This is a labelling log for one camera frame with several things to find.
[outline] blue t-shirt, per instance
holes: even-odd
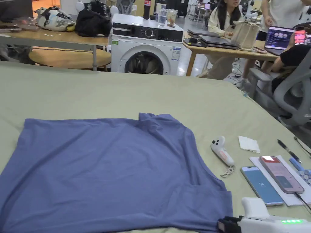
[[[233,215],[192,131],[167,114],[26,119],[0,187],[2,233],[215,232]]]

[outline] long black hair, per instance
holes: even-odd
[[[219,20],[219,27],[221,30],[225,30],[224,27],[225,27],[225,21],[227,17],[227,3],[225,3],[225,0],[220,0],[217,6],[217,12],[218,12],[217,16]],[[233,24],[233,21],[239,20],[240,17],[241,17],[241,12],[239,10],[239,6],[237,6],[236,8],[234,8],[231,14],[230,25]]]

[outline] washing machine knob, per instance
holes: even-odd
[[[150,29],[150,28],[146,29],[146,30],[145,30],[145,36],[146,36],[147,38],[153,37],[153,30]]]

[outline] chair armrest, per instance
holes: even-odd
[[[271,75],[266,74],[259,69],[251,68],[249,69],[249,72],[252,73],[255,79],[260,80],[262,82],[270,82],[273,79]]]

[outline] soda bottle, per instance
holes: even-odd
[[[151,0],[145,0],[144,5],[144,19],[148,20],[150,16],[150,6],[151,6]]]

